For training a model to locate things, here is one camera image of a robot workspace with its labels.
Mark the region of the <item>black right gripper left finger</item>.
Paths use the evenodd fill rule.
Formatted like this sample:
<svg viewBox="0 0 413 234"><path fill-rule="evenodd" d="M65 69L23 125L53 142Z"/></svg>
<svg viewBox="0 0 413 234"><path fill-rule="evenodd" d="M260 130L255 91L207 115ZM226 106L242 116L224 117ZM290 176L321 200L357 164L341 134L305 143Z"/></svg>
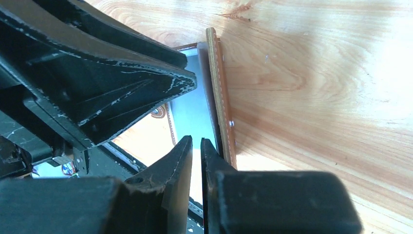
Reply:
<svg viewBox="0 0 413 234"><path fill-rule="evenodd" d="M125 181L115 177L5 179L3 234L184 234L192 137Z"/></svg>

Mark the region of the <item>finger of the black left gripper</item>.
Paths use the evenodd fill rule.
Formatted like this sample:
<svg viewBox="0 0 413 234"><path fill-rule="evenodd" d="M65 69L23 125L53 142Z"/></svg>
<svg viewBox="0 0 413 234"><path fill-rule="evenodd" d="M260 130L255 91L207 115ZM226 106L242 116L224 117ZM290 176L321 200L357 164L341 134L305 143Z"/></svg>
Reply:
<svg viewBox="0 0 413 234"><path fill-rule="evenodd" d="M194 90L187 57L84 0L3 0L0 65L56 80L64 124L86 147L110 141L160 105Z"/></svg>

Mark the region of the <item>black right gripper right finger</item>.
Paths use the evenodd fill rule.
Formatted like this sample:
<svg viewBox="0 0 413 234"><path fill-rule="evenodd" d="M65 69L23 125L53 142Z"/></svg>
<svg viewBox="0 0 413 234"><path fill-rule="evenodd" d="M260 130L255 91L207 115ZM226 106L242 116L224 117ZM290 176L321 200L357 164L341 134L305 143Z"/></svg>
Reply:
<svg viewBox="0 0 413 234"><path fill-rule="evenodd" d="M207 234L359 234L340 179L321 171L238 171L201 140Z"/></svg>

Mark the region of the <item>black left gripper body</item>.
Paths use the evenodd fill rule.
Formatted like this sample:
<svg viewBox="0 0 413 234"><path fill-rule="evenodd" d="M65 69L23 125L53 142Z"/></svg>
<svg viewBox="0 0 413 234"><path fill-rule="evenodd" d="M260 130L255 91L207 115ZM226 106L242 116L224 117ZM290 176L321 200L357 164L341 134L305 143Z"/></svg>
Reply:
<svg viewBox="0 0 413 234"><path fill-rule="evenodd" d="M73 164L90 173L89 152L64 124L68 95L55 79L36 82L10 64L0 66L0 177L26 177L35 166Z"/></svg>

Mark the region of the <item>brown leather card holder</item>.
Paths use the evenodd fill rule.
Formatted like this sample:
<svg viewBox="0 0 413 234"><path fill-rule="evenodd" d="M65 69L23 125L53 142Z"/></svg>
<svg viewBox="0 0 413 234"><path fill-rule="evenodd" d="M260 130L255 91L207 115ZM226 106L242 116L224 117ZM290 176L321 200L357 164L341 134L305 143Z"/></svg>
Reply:
<svg viewBox="0 0 413 234"><path fill-rule="evenodd" d="M220 38L212 27L206 41L180 49L187 58L187 69L197 78L195 90L158 107L117 137L117 146L136 161L151 165L186 135L193 138L193 171L203 168L202 139L209 139L214 150L230 166L236 166L235 137L224 57Z"/></svg>

